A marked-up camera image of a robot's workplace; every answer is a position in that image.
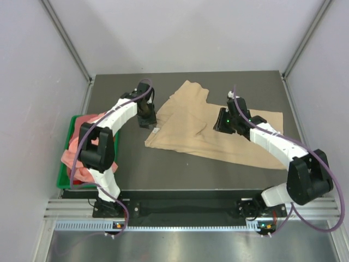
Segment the beige t shirt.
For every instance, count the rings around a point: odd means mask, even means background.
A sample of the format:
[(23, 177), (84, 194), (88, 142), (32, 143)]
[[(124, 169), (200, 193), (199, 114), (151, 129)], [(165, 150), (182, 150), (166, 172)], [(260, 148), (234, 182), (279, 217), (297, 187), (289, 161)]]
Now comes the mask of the beige t shirt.
[(284, 166), (261, 146), (238, 134), (213, 129), (220, 105), (206, 101), (209, 90), (185, 81), (157, 112), (157, 127), (145, 146), (266, 169)]

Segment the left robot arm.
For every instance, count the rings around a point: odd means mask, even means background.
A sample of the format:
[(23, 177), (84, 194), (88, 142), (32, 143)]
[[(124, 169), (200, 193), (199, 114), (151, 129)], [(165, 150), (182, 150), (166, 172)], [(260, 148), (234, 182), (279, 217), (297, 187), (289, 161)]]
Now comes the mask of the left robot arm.
[(139, 127), (151, 128), (157, 124), (154, 107), (155, 91), (150, 80), (141, 81), (132, 92), (124, 93), (104, 116), (92, 123), (83, 123), (74, 161), (80, 161), (93, 178), (98, 189), (94, 208), (108, 217), (126, 214), (121, 193), (116, 184), (112, 164), (115, 159), (114, 137), (134, 116)]

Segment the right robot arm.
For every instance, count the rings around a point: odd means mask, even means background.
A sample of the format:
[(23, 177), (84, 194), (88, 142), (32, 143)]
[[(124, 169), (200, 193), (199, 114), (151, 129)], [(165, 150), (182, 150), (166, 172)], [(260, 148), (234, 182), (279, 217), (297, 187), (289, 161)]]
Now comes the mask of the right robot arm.
[(333, 190), (326, 154), (321, 150), (309, 153), (303, 146), (283, 137), (263, 117), (251, 116), (244, 98), (230, 92), (227, 107), (220, 108), (213, 129), (245, 137), (265, 149), (286, 168), (285, 183), (269, 187), (253, 198), (259, 215), (269, 215), (278, 205), (305, 205)]

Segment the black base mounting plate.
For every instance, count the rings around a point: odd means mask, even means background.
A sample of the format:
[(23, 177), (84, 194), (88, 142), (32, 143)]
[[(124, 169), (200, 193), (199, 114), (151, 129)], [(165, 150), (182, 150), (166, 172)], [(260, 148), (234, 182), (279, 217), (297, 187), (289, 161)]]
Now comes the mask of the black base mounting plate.
[(131, 227), (214, 227), (245, 225), (252, 218), (284, 218), (285, 205), (260, 209), (253, 198), (259, 189), (245, 190), (124, 190), (119, 201), (128, 210), (117, 217), (128, 218)]

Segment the red t shirt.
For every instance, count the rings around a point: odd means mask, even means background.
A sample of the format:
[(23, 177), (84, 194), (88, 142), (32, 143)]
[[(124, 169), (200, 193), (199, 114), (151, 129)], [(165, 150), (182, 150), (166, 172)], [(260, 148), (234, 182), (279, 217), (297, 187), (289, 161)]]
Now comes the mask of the red t shirt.
[(79, 185), (79, 184), (83, 184), (83, 182), (80, 180), (73, 180), (73, 185)]

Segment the green plastic bin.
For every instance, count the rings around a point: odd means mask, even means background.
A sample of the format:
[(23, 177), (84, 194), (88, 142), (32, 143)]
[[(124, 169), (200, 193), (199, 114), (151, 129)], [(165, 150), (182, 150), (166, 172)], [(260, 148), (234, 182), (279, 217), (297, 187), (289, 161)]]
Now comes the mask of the green plastic bin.
[[(93, 122), (97, 119), (96, 115), (75, 115), (71, 118), (67, 137), (65, 139), (64, 152), (61, 157), (61, 167), (58, 172), (57, 187), (59, 189), (70, 189), (70, 173), (73, 164), (74, 156), (77, 150), (78, 132), (75, 132), (76, 127), (80, 127), (84, 122)], [(74, 180), (80, 180), (84, 183), (92, 182), (92, 176), (86, 168), (83, 167), (80, 161), (77, 161), (77, 168), (74, 175)]]

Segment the left aluminium frame post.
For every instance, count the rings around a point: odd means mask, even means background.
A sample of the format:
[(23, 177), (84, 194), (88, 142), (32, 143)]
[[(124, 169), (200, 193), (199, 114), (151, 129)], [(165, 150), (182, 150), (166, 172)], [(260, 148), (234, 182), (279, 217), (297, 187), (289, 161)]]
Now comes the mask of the left aluminium frame post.
[(39, 0), (40, 4), (42, 5), (43, 9), (46, 11), (48, 17), (50, 18), (51, 22), (53, 23), (55, 29), (57, 30), (60, 38), (62, 39), (65, 47), (67, 48), (68, 52), (70, 53), (71, 57), (73, 58), (74, 62), (76, 63), (77, 67), (79, 68), (81, 74), (85, 78), (88, 84), (92, 82), (92, 77), (90, 73), (88, 72), (86, 66), (84, 65), (80, 55), (78, 54), (72, 40), (70, 39), (67, 31), (65, 30), (59, 16), (57, 15), (53, 5), (49, 0)]

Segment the aluminium frame post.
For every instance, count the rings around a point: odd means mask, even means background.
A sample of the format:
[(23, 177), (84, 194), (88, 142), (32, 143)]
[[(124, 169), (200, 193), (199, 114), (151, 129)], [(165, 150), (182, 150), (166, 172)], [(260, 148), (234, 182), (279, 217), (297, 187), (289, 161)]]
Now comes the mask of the aluminium frame post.
[(92, 82), (92, 77), (90, 73), (88, 72), (86, 66), (84, 65), (80, 55), (78, 54), (72, 40), (70, 39), (67, 31), (65, 30), (59, 16), (57, 15), (53, 5), (49, 0), (39, 0), (40, 4), (42, 5), (43, 9), (46, 11), (48, 17), (50, 18), (51, 22), (53, 23), (55, 29), (57, 30), (60, 38), (62, 39), (65, 47), (67, 48), (68, 52), (70, 53), (71, 57), (73, 58), (74, 62), (76, 63), (77, 67), (79, 68), (81, 74), (85, 78), (88, 84)]
[(290, 75), (290, 73), (292, 72), (294, 66), (298, 62), (299, 58), (301, 57), (307, 45), (310, 43), (312, 36), (316, 32), (317, 28), (320, 26), (321, 21), (324, 19), (326, 13), (330, 9), (333, 2), (334, 2), (333, 0), (322, 1), (318, 11), (316, 12), (314, 18), (311, 20), (295, 52), (293, 53), (290, 61), (288, 62), (286, 69), (281, 74), (281, 77), (283, 80), (286, 80)]

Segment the right aluminium frame post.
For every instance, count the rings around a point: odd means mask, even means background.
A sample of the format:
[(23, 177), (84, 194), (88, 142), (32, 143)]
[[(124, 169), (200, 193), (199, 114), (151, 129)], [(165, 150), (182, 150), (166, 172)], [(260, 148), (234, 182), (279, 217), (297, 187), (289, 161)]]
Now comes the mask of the right aluminium frame post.
[(334, 2), (333, 0), (322, 1), (318, 11), (316, 12), (314, 18), (311, 20), (295, 52), (293, 53), (290, 61), (288, 62), (286, 69), (281, 74), (281, 77), (283, 80), (286, 80), (290, 75), (290, 73), (292, 72), (294, 66), (298, 62), (299, 58), (301, 57), (307, 45), (310, 43), (312, 36), (316, 32), (317, 28), (320, 26), (321, 21), (324, 19), (326, 13), (330, 9), (333, 2)]

